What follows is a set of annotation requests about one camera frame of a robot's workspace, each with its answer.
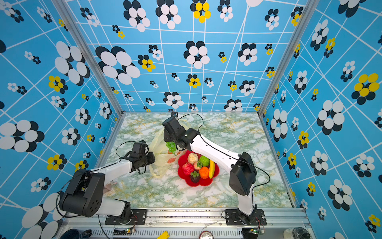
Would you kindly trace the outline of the green grape bunch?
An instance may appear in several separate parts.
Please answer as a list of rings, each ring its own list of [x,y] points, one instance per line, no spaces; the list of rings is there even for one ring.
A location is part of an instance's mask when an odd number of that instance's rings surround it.
[[[166,147],[168,148],[169,154],[175,154],[177,152],[176,144],[174,142],[167,142]]]

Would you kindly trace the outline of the translucent printed plastic bag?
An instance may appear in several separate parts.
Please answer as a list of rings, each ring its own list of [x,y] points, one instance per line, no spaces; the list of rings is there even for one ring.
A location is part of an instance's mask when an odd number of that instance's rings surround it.
[[[154,138],[149,144],[149,151],[154,153],[155,162],[149,165],[149,170],[154,178],[161,179],[186,151],[180,151],[180,147],[178,147],[175,154],[169,154],[166,147],[167,142],[164,142],[164,127],[161,122],[156,129],[158,131],[154,133]]]

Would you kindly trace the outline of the red flower-shaped plate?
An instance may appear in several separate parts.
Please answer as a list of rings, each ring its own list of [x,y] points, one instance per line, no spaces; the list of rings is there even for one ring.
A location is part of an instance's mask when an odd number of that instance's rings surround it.
[[[182,171],[182,166],[185,164],[185,163],[188,163],[188,155],[192,153],[191,151],[187,151],[184,155],[182,155],[179,160],[178,160],[178,175],[180,178],[184,179],[185,182],[190,186],[190,187],[197,187],[197,186],[203,186],[203,187],[207,187],[207,186],[210,186],[213,182],[213,180],[219,175],[220,173],[220,169],[219,169],[219,166],[217,164],[215,164],[215,173],[214,173],[214,177],[213,179],[202,179],[200,178],[200,181],[195,184],[193,183],[191,180],[190,180],[190,176],[186,176],[183,171]]]

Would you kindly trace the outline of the beige round fruit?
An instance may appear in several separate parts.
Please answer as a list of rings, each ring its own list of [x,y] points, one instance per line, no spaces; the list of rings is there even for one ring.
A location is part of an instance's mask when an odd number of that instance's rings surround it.
[[[199,157],[196,153],[190,153],[188,155],[188,163],[194,165],[195,163],[199,162]]]

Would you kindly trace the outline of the red fruit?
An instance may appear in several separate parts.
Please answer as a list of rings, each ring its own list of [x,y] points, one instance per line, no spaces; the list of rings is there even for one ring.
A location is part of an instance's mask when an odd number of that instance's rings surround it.
[[[191,164],[191,163],[185,163],[185,164],[182,166],[182,171],[183,171],[183,173],[184,173],[186,176],[190,176],[190,175],[195,171],[194,165]]]

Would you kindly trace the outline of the green apple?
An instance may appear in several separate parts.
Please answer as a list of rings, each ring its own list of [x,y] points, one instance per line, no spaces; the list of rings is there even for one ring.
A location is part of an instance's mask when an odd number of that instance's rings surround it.
[[[199,159],[198,166],[209,167],[209,165],[210,165],[210,159],[202,155]]]

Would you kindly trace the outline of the orange tangerine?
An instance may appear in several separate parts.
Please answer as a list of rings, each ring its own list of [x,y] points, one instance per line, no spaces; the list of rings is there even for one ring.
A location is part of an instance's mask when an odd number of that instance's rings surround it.
[[[199,170],[199,175],[202,179],[208,179],[210,177],[210,170],[208,167],[206,166],[203,166],[200,170]]]

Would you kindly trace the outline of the dark purple fruit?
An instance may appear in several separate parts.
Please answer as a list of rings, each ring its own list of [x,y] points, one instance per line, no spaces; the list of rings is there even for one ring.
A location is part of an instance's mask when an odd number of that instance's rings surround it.
[[[193,183],[195,183],[195,184],[197,184],[199,181],[200,181],[200,174],[199,174],[199,172],[198,171],[194,171],[194,172],[192,172],[191,174],[190,174],[190,180],[193,182]]]

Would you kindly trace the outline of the yellow banana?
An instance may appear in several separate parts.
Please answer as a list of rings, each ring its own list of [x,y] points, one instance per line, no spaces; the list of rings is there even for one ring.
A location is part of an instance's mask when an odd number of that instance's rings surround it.
[[[213,179],[215,173],[215,162],[210,160],[210,167],[209,167],[209,178]]]

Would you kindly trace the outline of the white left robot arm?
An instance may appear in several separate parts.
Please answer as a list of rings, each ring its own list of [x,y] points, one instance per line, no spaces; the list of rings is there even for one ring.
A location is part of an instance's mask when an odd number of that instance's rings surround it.
[[[79,216],[109,216],[112,221],[128,223],[133,215],[130,203],[103,196],[104,187],[114,179],[130,174],[155,162],[153,152],[139,157],[120,159],[115,163],[93,170],[78,170],[60,196],[59,208]]]

